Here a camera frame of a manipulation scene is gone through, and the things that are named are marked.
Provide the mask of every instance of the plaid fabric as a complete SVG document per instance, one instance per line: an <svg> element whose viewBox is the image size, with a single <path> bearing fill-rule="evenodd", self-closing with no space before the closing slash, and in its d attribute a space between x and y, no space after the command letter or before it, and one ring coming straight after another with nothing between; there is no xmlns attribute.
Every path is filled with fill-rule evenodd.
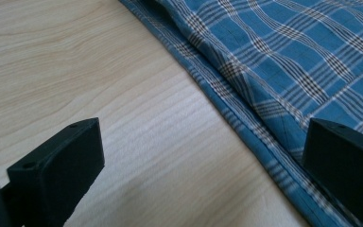
<svg viewBox="0 0 363 227"><path fill-rule="evenodd" d="M363 133L363 1L121 1L310 223L361 225L300 162L311 117Z"/></svg>

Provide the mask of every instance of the black object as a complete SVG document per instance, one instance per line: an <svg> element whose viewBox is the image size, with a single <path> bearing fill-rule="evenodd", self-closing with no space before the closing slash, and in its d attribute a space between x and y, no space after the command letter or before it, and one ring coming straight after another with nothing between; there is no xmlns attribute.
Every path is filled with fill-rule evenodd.
<svg viewBox="0 0 363 227"><path fill-rule="evenodd" d="M313 118L302 161L312 177L363 222L363 134Z"/></svg>
<svg viewBox="0 0 363 227"><path fill-rule="evenodd" d="M66 127L8 168L0 226L62 226L104 162L98 118Z"/></svg>

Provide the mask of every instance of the wooden table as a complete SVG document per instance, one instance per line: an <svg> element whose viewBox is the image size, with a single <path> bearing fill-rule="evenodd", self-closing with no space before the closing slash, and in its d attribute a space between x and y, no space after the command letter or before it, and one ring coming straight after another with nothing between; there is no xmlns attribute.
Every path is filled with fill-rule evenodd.
<svg viewBox="0 0 363 227"><path fill-rule="evenodd" d="M307 225L119 2L0 0L0 185L15 161L95 116L106 166L66 226Z"/></svg>

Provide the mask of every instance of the blue checkered fabric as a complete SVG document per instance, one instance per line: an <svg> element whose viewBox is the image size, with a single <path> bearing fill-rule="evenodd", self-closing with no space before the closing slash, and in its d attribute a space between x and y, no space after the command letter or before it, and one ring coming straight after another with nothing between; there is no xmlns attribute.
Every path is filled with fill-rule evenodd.
<svg viewBox="0 0 363 227"><path fill-rule="evenodd" d="M121 0L315 226L361 223L301 166L309 119L363 133L363 0Z"/></svg>

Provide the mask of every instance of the fabric fold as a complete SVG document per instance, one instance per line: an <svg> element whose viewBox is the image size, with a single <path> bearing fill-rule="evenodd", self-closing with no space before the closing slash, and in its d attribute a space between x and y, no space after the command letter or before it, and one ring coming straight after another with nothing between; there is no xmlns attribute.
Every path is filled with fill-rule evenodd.
<svg viewBox="0 0 363 227"><path fill-rule="evenodd" d="M363 1L121 0L315 226L361 225L301 167L311 117L363 133Z"/></svg>

